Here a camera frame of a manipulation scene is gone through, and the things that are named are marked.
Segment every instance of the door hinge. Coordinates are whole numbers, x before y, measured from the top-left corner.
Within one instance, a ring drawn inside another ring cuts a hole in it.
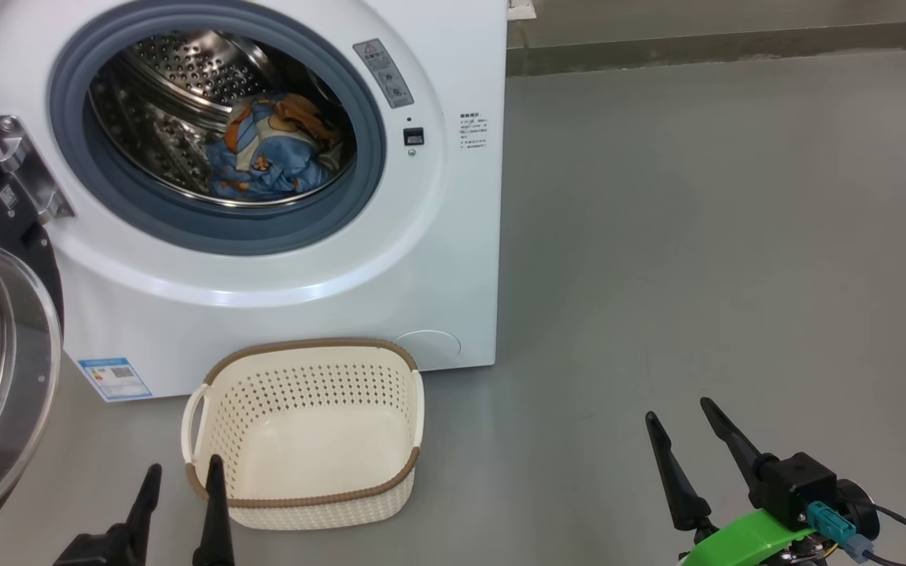
[[[4,154],[0,161],[3,171],[15,179],[23,193],[33,201],[40,223],[75,215],[54,177],[30,143],[19,118],[0,116],[0,148]]]

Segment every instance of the basket handle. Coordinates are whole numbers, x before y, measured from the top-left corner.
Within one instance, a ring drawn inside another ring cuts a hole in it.
[[[191,441],[191,425],[194,423],[194,413],[198,410],[198,402],[204,397],[205,391],[208,390],[208,384],[201,384],[201,387],[194,390],[190,399],[187,400],[187,406],[184,407],[184,416],[180,420],[180,452],[184,456],[184,463],[189,465],[194,463],[194,443]],[[205,408],[208,408],[208,398],[205,398]],[[204,427],[204,415],[201,415],[201,426]]]
[[[414,379],[414,401],[417,409],[414,412],[414,446],[422,447],[422,433],[425,432],[425,384],[422,383],[422,374],[414,369],[411,373]]]

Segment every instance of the blue cloth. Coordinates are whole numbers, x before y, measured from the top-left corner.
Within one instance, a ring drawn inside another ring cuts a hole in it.
[[[205,148],[212,168],[208,177],[212,194],[234,200],[276,200],[330,181],[333,173],[317,161],[316,141],[306,132],[282,129],[295,124],[277,119],[281,114],[277,103],[284,97],[265,94],[234,108],[226,135]]]

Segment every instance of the laundry basket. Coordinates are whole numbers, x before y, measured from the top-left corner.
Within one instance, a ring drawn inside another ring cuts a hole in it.
[[[422,378],[403,348],[381,340],[295,341],[216,363],[187,402],[181,449],[202,499],[208,460],[222,456],[238,523],[330,529],[400,511],[414,484],[424,422]]]

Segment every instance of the orange fabric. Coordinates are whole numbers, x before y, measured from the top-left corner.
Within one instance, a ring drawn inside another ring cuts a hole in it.
[[[341,142],[341,132],[324,125],[324,122],[320,120],[320,108],[299,94],[287,94],[284,99],[274,105],[274,114],[287,123],[293,122],[312,136],[318,145],[330,148]],[[280,129],[295,131],[285,127]]]
[[[229,128],[226,129],[226,135],[223,135],[226,147],[229,147],[231,152],[238,153],[237,140],[240,139],[240,136],[238,136],[238,132],[240,132],[240,122],[244,121],[249,115],[251,115],[251,106],[247,105],[247,107],[244,108],[244,111],[240,112],[237,119],[230,122]]]

